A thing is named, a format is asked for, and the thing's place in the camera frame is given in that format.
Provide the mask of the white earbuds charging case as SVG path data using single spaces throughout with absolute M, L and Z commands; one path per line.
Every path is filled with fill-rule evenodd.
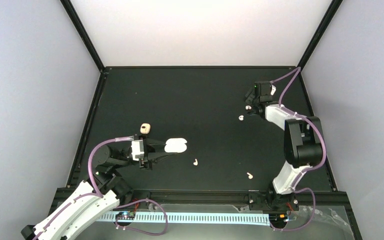
M 183 153 L 187 150 L 188 141 L 184 138 L 169 138 L 165 142 L 164 151 L 166 153 Z

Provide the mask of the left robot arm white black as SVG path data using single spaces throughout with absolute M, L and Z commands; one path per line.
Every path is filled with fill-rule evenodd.
M 151 169 L 161 158 L 187 150 L 184 138 L 154 140 L 131 135 L 105 140 L 96 145 L 87 160 L 88 178 L 47 218 L 21 230 L 25 240 L 74 240 L 92 223 L 112 210 L 141 203 L 157 205 L 149 198 L 133 199 L 133 190 L 117 172 L 139 165 Z

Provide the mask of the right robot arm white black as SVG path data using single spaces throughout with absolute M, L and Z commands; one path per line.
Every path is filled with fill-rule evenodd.
M 248 115 L 260 116 L 284 131 L 285 163 L 264 196 L 265 204 L 273 210 L 291 201 L 303 176 L 326 160 L 320 119 L 305 117 L 274 101 L 275 91 L 269 81 L 256 81 L 244 97 Z

